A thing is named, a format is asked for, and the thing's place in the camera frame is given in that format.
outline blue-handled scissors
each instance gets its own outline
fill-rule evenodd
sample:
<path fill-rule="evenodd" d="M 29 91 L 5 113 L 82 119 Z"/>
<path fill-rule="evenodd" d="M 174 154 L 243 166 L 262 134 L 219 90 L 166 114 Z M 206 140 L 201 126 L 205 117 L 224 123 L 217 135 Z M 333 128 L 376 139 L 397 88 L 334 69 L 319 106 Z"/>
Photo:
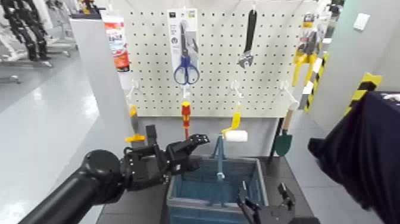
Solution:
<path fill-rule="evenodd" d="M 181 85 L 194 84 L 199 80 L 200 74 L 197 68 L 190 61 L 190 56 L 186 47 L 185 28 L 182 23 L 180 23 L 180 39 L 182 56 L 180 57 L 180 65 L 175 69 L 174 79 L 175 82 Z"/>

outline plastic basket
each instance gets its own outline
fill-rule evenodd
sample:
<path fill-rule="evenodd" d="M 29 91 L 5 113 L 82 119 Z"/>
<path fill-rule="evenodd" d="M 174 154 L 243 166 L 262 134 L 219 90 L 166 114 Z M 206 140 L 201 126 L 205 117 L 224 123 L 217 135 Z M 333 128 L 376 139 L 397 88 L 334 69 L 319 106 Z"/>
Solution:
<path fill-rule="evenodd" d="M 170 224 L 248 223 L 236 204 L 239 186 L 246 182 L 248 197 L 267 205 L 260 162 L 253 158 L 223 161 L 225 179 L 217 179 L 217 159 L 194 157 L 200 168 L 174 176 L 167 194 Z"/>

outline table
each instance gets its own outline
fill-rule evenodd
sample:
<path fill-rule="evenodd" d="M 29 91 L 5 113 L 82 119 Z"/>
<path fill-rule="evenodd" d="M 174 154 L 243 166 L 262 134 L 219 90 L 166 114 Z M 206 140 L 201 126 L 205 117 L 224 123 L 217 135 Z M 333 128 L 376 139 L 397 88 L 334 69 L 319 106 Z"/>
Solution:
<path fill-rule="evenodd" d="M 284 182 L 296 197 L 296 216 L 313 216 L 286 159 L 274 157 L 272 162 L 268 164 L 268 157 L 257 158 L 261 162 L 268 202 L 276 205 L 282 202 L 277 186 Z M 167 205 L 165 203 L 167 189 L 167 186 L 161 185 L 140 192 L 125 192 L 118 203 L 104 207 L 98 224 L 168 224 Z"/>

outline dark fabric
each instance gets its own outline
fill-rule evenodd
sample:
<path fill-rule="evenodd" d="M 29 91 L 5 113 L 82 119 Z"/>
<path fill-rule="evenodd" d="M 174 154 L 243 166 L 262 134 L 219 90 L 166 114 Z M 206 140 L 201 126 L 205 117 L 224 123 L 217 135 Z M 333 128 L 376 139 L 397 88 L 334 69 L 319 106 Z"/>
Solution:
<path fill-rule="evenodd" d="M 400 223 L 400 105 L 367 92 L 325 139 L 308 149 L 322 171 L 387 224 Z"/>

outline pegboard frame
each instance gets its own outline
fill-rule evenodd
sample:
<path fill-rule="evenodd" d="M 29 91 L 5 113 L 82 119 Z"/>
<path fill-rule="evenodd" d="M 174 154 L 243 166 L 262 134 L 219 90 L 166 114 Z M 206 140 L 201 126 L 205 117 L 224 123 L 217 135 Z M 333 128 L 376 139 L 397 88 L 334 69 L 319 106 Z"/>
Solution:
<path fill-rule="evenodd" d="M 133 102 L 141 116 L 180 116 L 183 91 L 173 79 L 167 10 L 179 1 L 115 1 L 125 19 L 131 71 L 139 89 Z M 257 25 L 252 53 L 254 64 L 243 69 L 237 60 L 244 50 L 248 12 L 253 1 L 186 1 L 198 9 L 201 78 L 190 86 L 192 116 L 231 117 L 238 100 L 242 117 L 284 117 L 289 97 L 280 83 L 292 80 L 293 58 L 305 13 L 315 1 L 257 1 Z M 237 80 L 239 99 L 230 84 Z"/>

